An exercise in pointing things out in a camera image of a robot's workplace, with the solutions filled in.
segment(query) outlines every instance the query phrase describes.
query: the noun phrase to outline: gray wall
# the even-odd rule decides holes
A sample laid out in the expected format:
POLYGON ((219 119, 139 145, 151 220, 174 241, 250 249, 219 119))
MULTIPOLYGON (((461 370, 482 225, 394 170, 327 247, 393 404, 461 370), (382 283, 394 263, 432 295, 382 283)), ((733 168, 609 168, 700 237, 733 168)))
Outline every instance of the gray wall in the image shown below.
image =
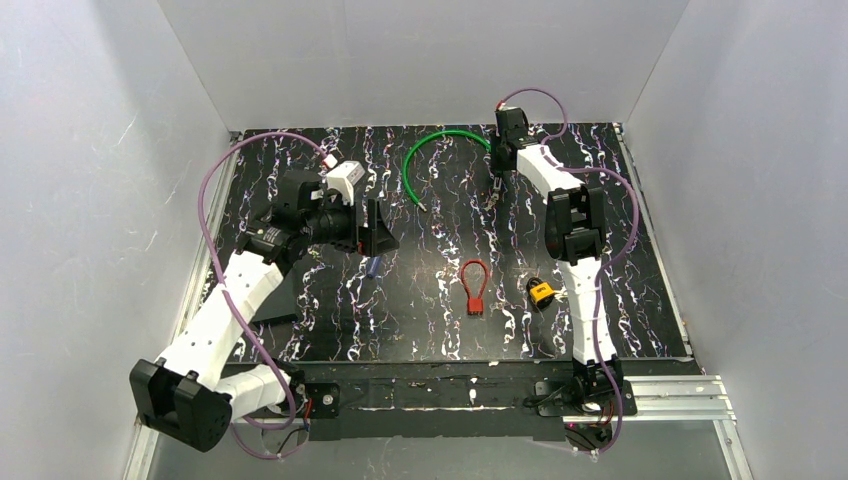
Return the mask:
POLYGON ((848 471, 848 4, 693 0, 628 124, 758 478, 848 471))
POLYGON ((119 478, 228 138, 156 2, 0 9, 0 477, 119 478))
POLYGON ((159 0, 231 130, 490 123, 526 86, 623 121, 687 2, 159 0))

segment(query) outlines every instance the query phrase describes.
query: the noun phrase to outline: yellow object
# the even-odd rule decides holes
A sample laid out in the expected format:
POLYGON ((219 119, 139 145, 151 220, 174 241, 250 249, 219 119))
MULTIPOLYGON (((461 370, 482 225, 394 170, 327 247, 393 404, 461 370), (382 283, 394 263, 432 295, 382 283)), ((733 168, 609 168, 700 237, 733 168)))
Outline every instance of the yellow object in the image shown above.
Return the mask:
POLYGON ((539 301, 550 297, 554 293, 556 292, 548 285, 548 282, 544 282, 530 289, 530 298, 533 299, 533 303, 539 303, 539 301))

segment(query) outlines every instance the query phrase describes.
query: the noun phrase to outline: green cable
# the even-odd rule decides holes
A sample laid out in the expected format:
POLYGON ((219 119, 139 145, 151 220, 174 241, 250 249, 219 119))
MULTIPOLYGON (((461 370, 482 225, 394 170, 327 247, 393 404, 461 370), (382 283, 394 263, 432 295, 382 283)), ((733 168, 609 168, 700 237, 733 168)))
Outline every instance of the green cable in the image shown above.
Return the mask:
POLYGON ((447 136, 470 138, 479 143, 480 145, 486 147, 487 152, 491 151, 489 142, 487 142, 486 139, 484 139, 480 135, 477 135, 476 133, 467 132, 465 130, 442 130, 441 132, 431 133, 430 135, 427 135, 426 137, 419 140, 418 143, 413 145, 412 148, 409 150, 409 153, 407 153, 406 157, 403 159, 403 171, 401 173, 401 179, 403 179, 403 187, 406 189, 406 194, 409 195, 409 198, 410 200, 412 200, 412 203, 417 205, 422 212, 426 212, 427 209, 424 207, 424 205, 421 204, 421 199, 418 198, 418 195, 416 195, 415 192, 412 191, 412 187, 409 185, 409 162, 412 160, 412 156, 415 155, 415 152, 417 152, 426 143, 431 142, 437 138, 447 136))

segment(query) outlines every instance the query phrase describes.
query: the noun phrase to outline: metal frame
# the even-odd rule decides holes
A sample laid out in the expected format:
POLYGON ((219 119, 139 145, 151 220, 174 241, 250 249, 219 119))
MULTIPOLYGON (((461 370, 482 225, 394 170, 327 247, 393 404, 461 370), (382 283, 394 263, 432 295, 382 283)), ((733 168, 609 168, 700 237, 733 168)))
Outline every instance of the metal frame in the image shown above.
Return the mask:
MULTIPOLYGON (((633 421, 736 420, 718 375, 628 376, 639 413, 633 421)), ((586 416, 563 417, 565 423, 592 423, 586 416)))
POLYGON ((668 281, 668 273, 665 270, 665 263, 660 255, 659 244, 657 237, 654 234, 654 225, 651 222, 651 215, 648 212, 648 206, 645 204, 645 197, 642 195, 642 185, 639 182, 639 175, 636 173, 633 158, 630 156, 630 149, 624 140, 624 129, 620 123, 613 123, 615 128, 615 136, 618 138, 618 145, 621 147, 621 154, 624 157, 624 164, 627 166, 627 171, 630 174, 630 184, 636 192, 636 198, 639 201, 639 210, 642 212, 642 221, 645 223, 645 229, 648 231, 648 238, 651 239, 651 247, 654 249, 654 255, 657 257, 657 264, 660 267, 660 274, 665 283, 668 298, 671 301, 671 310, 674 312, 674 319, 677 321, 677 328, 680 330, 680 336, 683 338, 683 344, 686 347, 686 353, 692 355, 692 347, 689 345, 689 333, 686 331, 686 326, 683 324, 683 319, 680 317, 680 308, 677 306, 677 299, 671 290, 671 283, 668 281))
POLYGON ((752 480, 751 468, 742 450, 742 442, 736 433, 736 422, 731 420, 716 420, 713 422, 721 443, 721 451, 724 453, 724 461, 727 470, 733 480, 752 480))
MULTIPOLYGON (((233 135, 230 138, 230 143, 234 144, 242 140, 243 134, 233 135)), ((224 207, 227 205, 227 197, 230 193, 230 185, 232 184, 233 172, 240 151, 233 152, 230 159, 224 164, 218 177, 218 184, 215 187, 215 192, 212 196, 212 204, 209 206, 209 215, 207 217, 207 225, 209 230, 217 232, 221 226, 221 220, 224 216, 224 207)), ((186 322, 194 315, 194 312, 200 307, 201 299, 203 298, 203 285, 206 283, 206 278, 209 273, 209 262, 212 261, 209 255, 209 250, 206 244, 201 241, 197 250, 197 255, 194 258, 194 265, 191 268, 191 276, 186 286, 185 296, 183 297, 182 305, 180 306, 180 316, 177 318, 177 325, 171 336, 172 343, 174 339, 182 332, 186 322)), ((150 466, 153 461, 153 453, 156 451, 156 443, 159 441, 159 432, 147 428, 135 421, 135 432, 133 433, 133 444, 130 452, 130 458, 127 462, 127 468, 124 470, 124 480, 146 479, 150 474, 150 466)))

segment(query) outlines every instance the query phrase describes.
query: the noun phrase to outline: blue object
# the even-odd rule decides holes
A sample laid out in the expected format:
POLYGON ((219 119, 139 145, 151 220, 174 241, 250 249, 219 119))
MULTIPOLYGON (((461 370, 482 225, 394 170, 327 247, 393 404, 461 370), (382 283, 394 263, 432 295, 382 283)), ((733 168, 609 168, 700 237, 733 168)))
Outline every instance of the blue object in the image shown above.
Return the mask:
POLYGON ((377 277, 377 270, 380 269, 380 261, 383 259, 382 255, 377 255, 376 257, 371 257, 368 259, 368 262, 365 264, 365 276, 368 278, 377 277))

